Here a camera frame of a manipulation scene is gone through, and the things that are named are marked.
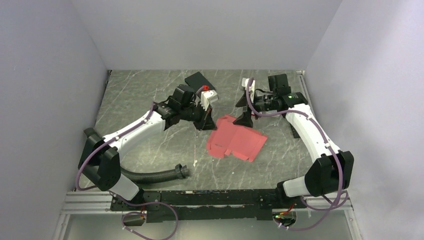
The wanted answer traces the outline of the red paper box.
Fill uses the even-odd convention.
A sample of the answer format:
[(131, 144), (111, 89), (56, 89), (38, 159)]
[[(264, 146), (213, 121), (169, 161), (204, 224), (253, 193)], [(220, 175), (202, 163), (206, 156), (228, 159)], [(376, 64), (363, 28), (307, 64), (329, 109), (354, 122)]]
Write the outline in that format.
[(206, 149), (215, 158), (233, 155), (251, 163), (265, 145), (268, 136), (255, 129), (233, 124), (235, 119), (226, 114), (217, 120), (217, 129), (211, 132)]

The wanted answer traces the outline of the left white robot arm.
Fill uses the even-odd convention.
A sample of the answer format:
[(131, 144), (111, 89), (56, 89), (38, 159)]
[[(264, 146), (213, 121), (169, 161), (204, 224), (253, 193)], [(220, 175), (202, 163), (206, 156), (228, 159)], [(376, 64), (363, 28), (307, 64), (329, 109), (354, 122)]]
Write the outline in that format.
[(81, 176), (88, 178), (94, 187), (124, 198), (131, 210), (144, 203), (143, 191), (134, 180), (122, 172), (121, 158), (142, 141), (159, 134), (180, 121), (192, 122), (199, 131), (215, 130), (211, 104), (219, 99), (211, 83), (181, 84), (166, 100), (152, 102), (149, 110), (129, 125), (105, 136), (94, 128), (84, 130), (86, 142), (78, 164), (75, 187), (80, 186)]

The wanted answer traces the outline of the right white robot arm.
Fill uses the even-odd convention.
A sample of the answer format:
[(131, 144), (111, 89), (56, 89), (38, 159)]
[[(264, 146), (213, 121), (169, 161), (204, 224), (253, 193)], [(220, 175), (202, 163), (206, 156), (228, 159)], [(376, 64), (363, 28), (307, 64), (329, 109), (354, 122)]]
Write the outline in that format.
[(354, 156), (342, 151), (325, 133), (316, 120), (311, 106), (301, 92), (293, 92), (286, 74), (268, 77), (269, 90), (256, 88), (252, 78), (244, 78), (244, 94), (235, 105), (243, 108), (233, 122), (235, 125), (253, 127), (252, 117), (282, 116), (295, 138), (306, 146), (312, 165), (304, 176), (279, 182), (275, 194), (276, 203), (289, 207), (296, 197), (319, 197), (330, 193), (342, 193), (349, 187)]

